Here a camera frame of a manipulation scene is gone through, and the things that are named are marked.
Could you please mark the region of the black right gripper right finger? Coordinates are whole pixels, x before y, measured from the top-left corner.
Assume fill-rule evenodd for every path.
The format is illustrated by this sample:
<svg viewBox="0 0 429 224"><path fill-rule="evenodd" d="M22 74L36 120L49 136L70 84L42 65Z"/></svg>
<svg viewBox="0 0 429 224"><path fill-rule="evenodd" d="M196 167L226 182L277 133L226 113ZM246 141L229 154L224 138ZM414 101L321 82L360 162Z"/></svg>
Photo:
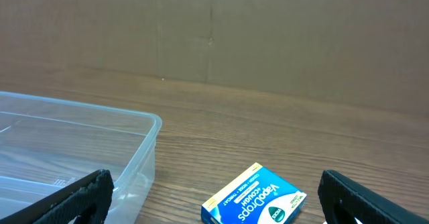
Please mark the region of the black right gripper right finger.
<svg viewBox="0 0 429 224"><path fill-rule="evenodd" d="M335 170L322 173L318 197L328 224L428 224Z"/></svg>

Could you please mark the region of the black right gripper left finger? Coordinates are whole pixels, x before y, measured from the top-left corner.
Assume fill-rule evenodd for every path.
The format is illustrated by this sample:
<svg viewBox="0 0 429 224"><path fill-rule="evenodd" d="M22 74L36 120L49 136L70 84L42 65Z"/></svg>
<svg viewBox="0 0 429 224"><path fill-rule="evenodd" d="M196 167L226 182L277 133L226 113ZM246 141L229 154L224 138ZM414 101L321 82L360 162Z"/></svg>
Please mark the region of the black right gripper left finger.
<svg viewBox="0 0 429 224"><path fill-rule="evenodd" d="M109 170L100 169L1 219L1 224L103 224L113 196Z"/></svg>

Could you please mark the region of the blue VapoDrops lozenge box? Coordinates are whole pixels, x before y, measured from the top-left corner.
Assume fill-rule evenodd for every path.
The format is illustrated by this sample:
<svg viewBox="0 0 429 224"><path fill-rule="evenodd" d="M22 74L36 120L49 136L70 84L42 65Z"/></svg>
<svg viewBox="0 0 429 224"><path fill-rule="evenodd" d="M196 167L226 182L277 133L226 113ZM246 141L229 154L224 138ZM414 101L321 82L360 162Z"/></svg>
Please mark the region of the blue VapoDrops lozenge box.
<svg viewBox="0 0 429 224"><path fill-rule="evenodd" d="M307 194L259 163L202 204L205 224L288 224Z"/></svg>

